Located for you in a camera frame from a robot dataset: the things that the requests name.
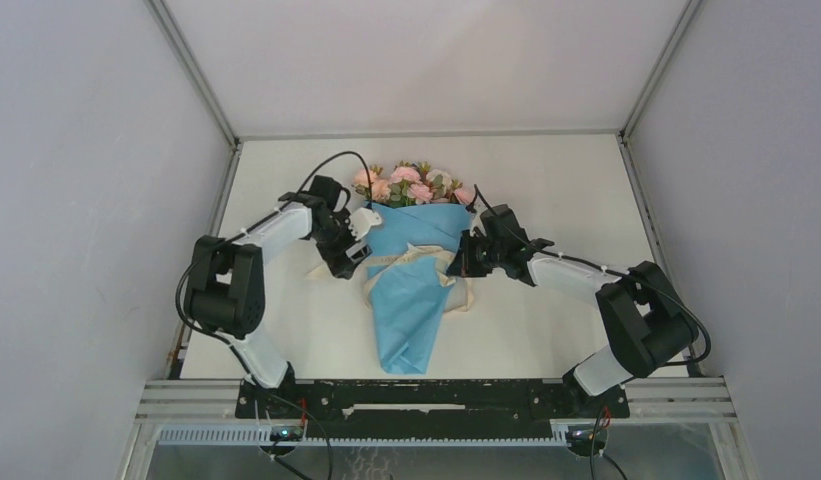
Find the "fake pink flower bouquet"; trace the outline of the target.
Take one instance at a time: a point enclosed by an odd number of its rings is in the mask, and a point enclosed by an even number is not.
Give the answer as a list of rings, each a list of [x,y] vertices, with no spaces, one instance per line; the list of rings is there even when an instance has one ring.
[[[355,174],[351,190],[367,202],[390,208],[458,204],[472,209],[476,201],[476,193],[457,177],[424,161],[402,161],[392,169],[364,167]]]

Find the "blue wrapping paper sheet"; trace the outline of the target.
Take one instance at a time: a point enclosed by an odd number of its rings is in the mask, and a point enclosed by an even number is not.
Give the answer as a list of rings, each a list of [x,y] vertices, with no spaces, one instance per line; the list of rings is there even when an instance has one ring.
[[[458,204],[375,204],[373,210],[383,224],[366,236],[372,262],[364,295],[373,311],[379,363],[387,374],[422,375],[455,285],[446,269],[471,216]]]

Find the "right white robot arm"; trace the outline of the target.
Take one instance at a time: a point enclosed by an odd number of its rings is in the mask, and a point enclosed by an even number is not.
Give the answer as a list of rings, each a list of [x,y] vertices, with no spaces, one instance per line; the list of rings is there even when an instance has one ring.
[[[676,356],[703,335],[657,264],[620,270],[565,254],[550,240],[529,238],[506,205],[483,211],[480,222],[462,232],[447,275],[482,278],[501,269],[510,279],[565,293],[599,312],[606,346],[563,377],[565,406],[573,414],[591,415],[607,391],[676,365]]]

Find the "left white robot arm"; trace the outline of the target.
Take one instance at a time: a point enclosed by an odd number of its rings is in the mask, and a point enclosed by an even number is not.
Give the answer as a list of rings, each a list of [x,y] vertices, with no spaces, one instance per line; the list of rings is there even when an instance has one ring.
[[[276,417],[296,409],[299,392],[284,381],[289,363],[261,327],[264,268],[293,243],[311,240],[327,272],[350,279],[370,256],[366,237],[383,219],[370,206],[349,211],[340,205],[349,195],[334,179],[315,176],[304,189],[280,196],[266,217],[233,237],[200,237],[177,286],[181,320],[227,346],[247,380],[262,387],[260,404]]]

